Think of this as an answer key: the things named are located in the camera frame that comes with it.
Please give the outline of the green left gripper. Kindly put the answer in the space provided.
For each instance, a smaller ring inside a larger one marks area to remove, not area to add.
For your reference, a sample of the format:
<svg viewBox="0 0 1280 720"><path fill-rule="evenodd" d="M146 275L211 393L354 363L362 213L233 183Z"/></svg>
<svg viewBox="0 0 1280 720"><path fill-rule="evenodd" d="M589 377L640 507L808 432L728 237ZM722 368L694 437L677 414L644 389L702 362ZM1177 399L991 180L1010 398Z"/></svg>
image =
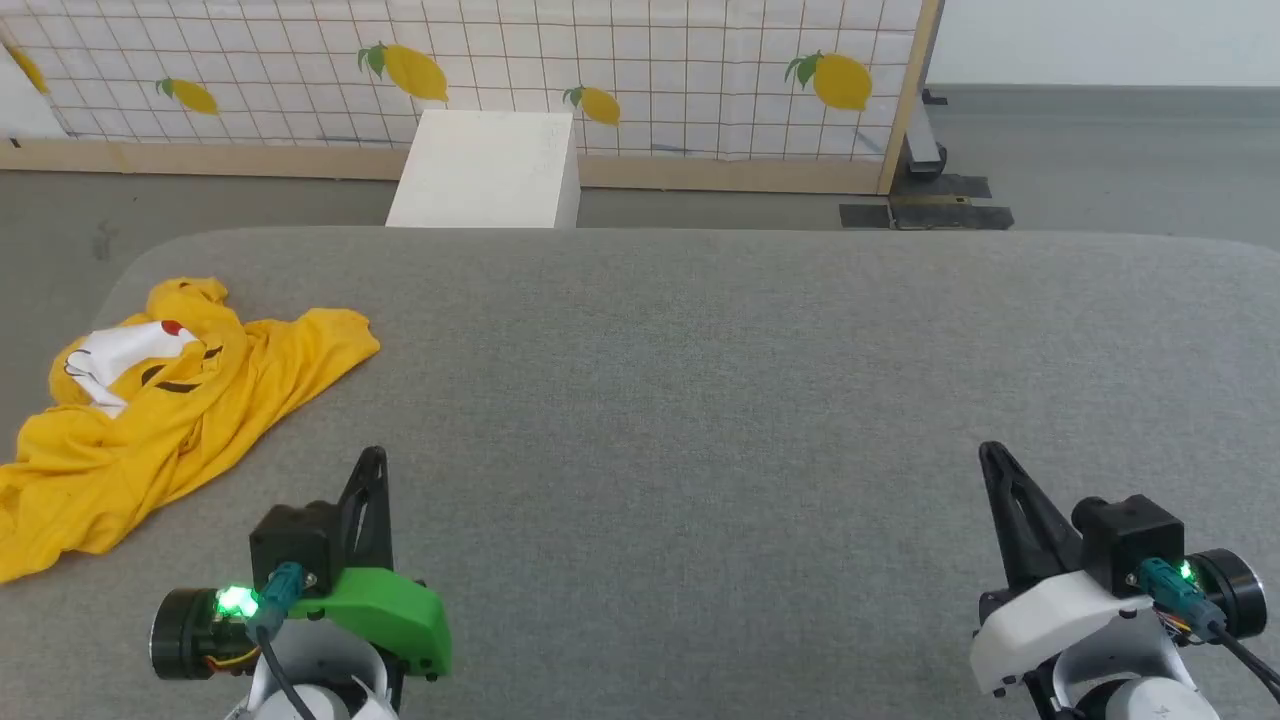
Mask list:
<svg viewBox="0 0 1280 720"><path fill-rule="evenodd" d="M413 676L448 676L453 642L445 606L425 585L392 570L387 451L360 454L338 501L338 580L329 594L298 601L298 619L321 619L394 655Z"/></svg>

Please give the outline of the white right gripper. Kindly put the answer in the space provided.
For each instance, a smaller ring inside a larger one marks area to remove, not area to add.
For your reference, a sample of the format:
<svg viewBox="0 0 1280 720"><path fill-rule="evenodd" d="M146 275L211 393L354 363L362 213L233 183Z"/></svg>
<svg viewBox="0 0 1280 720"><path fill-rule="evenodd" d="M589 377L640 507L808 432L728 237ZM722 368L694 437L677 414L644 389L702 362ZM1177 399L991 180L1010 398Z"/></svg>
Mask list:
<svg viewBox="0 0 1280 720"><path fill-rule="evenodd" d="M1027 591L996 609L972 642L978 691L1020 682L1047 661L1053 696L1079 696L1114 676L1162 676L1164 626L1151 597L1117 598L1079 571L1080 536L1005 445L987 441L978 457L1007 589Z"/></svg>

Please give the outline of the yellow printed T-shirt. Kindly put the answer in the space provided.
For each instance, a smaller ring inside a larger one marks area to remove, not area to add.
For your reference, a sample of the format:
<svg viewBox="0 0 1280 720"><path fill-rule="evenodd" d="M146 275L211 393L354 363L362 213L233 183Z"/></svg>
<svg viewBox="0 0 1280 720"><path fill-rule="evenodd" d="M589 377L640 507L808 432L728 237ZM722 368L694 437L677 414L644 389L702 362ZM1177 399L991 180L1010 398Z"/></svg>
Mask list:
<svg viewBox="0 0 1280 720"><path fill-rule="evenodd" d="M0 585L111 551L380 348L355 310L242 322L228 296L214 278L164 281L56 357L49 409L0 465Z"/></svg>

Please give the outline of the black floor mat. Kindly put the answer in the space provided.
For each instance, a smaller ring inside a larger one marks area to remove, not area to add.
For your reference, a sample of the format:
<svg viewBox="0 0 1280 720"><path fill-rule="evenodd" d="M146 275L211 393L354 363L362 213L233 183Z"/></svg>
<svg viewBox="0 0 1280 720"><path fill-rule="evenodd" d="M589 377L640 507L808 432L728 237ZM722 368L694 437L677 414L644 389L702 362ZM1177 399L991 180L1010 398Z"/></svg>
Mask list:
<svg viewBox="0 0 1280 720"><path fill-rule="evenodd" d="M983 176L942 174L933 179L904 176L882 202L838 206L845 229L1009 231L1010 208L989 205L993 197Z"/></svg>

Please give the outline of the white box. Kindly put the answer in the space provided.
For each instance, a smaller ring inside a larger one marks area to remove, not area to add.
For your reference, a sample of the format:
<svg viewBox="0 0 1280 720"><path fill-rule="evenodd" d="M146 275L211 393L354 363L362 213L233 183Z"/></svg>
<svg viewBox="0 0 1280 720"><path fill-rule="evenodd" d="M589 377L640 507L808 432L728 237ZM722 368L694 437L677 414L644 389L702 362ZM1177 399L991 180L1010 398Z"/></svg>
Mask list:
<svg viewBox="0 0 1280 720"><path fill-rule="evenodd" d="M385 224L570 229L580 199L572 115L428 110Z"/></svg>

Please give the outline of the grey metal partition foot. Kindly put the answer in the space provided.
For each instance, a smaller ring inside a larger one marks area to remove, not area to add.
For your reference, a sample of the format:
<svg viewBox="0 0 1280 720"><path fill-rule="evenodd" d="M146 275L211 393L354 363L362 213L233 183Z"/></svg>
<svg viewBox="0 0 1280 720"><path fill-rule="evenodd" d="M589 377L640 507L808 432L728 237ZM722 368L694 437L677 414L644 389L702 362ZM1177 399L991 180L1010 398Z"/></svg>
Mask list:
<svg viewBox="0 0 1280 720"><path fill-rule="evenodd" d="M937 181L945 173L948 152L936 137L928 109L947 104L946 97L936 97L928 88L923 88L911 110L904 140L904 168L915 181Z"/></svg>

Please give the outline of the lemon print partition screen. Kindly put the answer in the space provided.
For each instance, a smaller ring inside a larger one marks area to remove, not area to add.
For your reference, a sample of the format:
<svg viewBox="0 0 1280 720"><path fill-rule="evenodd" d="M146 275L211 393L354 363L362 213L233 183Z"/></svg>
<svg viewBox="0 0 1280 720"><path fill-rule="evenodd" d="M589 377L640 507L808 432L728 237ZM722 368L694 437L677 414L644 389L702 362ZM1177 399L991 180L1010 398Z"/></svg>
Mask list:
<svg viewBox="0 0 1280 720"><path fill-rule="evenodd" d="M480 111L585 186L886 193L945 0L0 0L0 170L389 181Z"/></svg>

